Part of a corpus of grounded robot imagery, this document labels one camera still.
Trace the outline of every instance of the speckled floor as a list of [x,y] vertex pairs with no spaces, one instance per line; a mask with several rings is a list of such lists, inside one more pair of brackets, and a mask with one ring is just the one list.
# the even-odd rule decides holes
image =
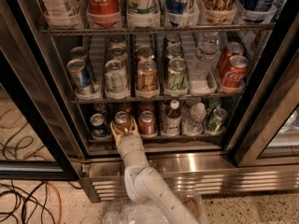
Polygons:
[[[0,183],[10,184],[8,180]],[[62,199],[62,224],[101,224],[109,203],[90,203],[85,193],[74,189],[67,182],[52,182],[59,190]],[[14,181],[14,185],[31,191],[38,185],[35,181]],[[56,192],[48,187],[47,207],[55,219],[58,216],[58,198]],[[35,196],[40,203],[45,200],[45,190],[39,189]],[[203,196],[206,215],[210,224],[297,224],[299,223],[299,191],[275,191],[240,195]],[[14,206],[12,195],[1,197],[0,213],[8,212]],[[41,208],[37,208],[28,223],[42,223]],[[15,212],[21,223],[21,207]],[[44,215],[43,223],[53,223],[49,215]],[[11,217],[2,223],[17,223]]]

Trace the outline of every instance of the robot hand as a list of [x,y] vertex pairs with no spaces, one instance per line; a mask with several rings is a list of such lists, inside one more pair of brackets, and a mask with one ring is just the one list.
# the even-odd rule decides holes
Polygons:
[[129,198],[136,203],[153,200],[171,224],[195,224],[195,217],[167,186],[161,175],[150,167],[135,120],[128,133],[121,133],[111,122],[117,149],[124,161],[124,181]]

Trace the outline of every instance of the white robotic arm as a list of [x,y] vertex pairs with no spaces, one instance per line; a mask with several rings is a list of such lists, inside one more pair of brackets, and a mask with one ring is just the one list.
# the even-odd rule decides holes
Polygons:
[[124,161],[125,187],[129,198],[136,203],[153,200],[171,224],[195,224],[195,217],[167,186],[161,175],[148,162],[136,123],[128,134],[118,132],[111,122],[111,131]]

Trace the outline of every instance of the display cooler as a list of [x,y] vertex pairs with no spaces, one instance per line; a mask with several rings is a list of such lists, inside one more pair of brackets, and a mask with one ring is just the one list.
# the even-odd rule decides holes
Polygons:
[[[21,154],[18,147],[25,144],[2,141],[0,178],[77,180],[91,202],[126,197],[124,164],[113,137],[94,139],[90,118],[96,113],[94,105],[107,104],[113,116],[120,103],[126,103],[137,120],[140,102],[152,101],[157,133],[143,137],[144,148],[149,164],[172,190],[213,194],[298,189],[297,0],[275,0],[262,15],[251,14],[235,2],[226,22],[216,24],[207,21],[218,14],[210,14],[201,0],[196,0],[193,12],[184,18],[167,11],[164,0],[158,2],[157,12],[145,19],[129,13],[126,0],[120,0],[120,12],[111,18],[115,25],[103,28],[96,25],[101,18],[93,17],[85,0],[72,17],[74,24],[72,20],[60,25],[45,12],[43,0],[0,0],[1,92],[30,124],[27,133],[35,133],[38,144],[44,146],[37,144],[31,154]],[[254,16],[258,15],[262,21],[258,17],[258,22],[246,22],[248,16],[257,20]],[[180,34],[190,65],[198,35],[206,32],[218,32],[218,59],[227,43],[244,46],[249,69],[239,87],[223,86],[214,66],[205,82],[196,81],[188,66],[185,88],[169,90],[162,66],[164,37]],[[104,71],[108,40],[113,35],[124,35],[129,61],[128,89],[117,96],[109,91]],[[159,89],[151,94],[138,91],[135,84],[135,51],[144,44],[154,48],[159,74]],[[89,51],[96,90],[92,97],[78,92],[67,71],[70,50],[75,47]],[[185,135],[182,127],[177,135],[167,136],[161,127],[160,106],[172,99],[180,105],[201,99],[206,107],[217,99],[228,117],[218,132],[210,132],[203,122],[202,131],[195,136]],[[18,131],[18,127],[2,132]],[[51,158],[40,159],[37,152],[42,150]]]

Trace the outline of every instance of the refrigerator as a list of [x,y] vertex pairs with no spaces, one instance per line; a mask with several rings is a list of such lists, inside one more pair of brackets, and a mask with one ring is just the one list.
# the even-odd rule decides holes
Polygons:
[[[179,28],[164,26],[162,21],[158,26],[136,28],[126,20],[130,15],[122,6],[121,27],[103,29],[89,23],[82,28],[59,29],[45,21],[42,0],[0,0],[0,4],[2,91],[52,156],[49,160],[2,157],[0,178],[77,180],[93,203],[126,197],[124,164],[113,138],[92,137],[90,118],[96,113],[94,105],[107,104],[110,115],[114,115],[120,103],[131,104],[137,120],[139,104],[145,100],[153,101],[159,110],[165,100],[178,99],[183,105],[191,99],[201,99],[207,106],[209,100],[216,98],[228,113],[220,133],[163,136],[157,121],[157,135],[143,139],[149,164],[169,187],[195,189],[203,195],[298,189],[296,0],[276,0],[276,13],[266,23],[196,23]],[[163,3],[159,6],[159,19],[163,20],[166,11]],[[148,99],[137,95],[134,50],[140,43],[151,43],[156,61],[161,63],[166,34],[180,34],[183,44],[189,45],[204,32],[218,32],[221,46],[231,41],[244,45],[249,70],[240,91],[223,92],[215,80],[212,92],[191,95],[188,91],[172,97],[165,91],[161,76],[158,95]],[[113,35],[127,38],[129,94],[118,100],[107,97],[103,91],[102,96],[82,100],[66,69],[71,60],[69,52],[75,47],[89,51],[98,85],[103,90],[107,40]]]

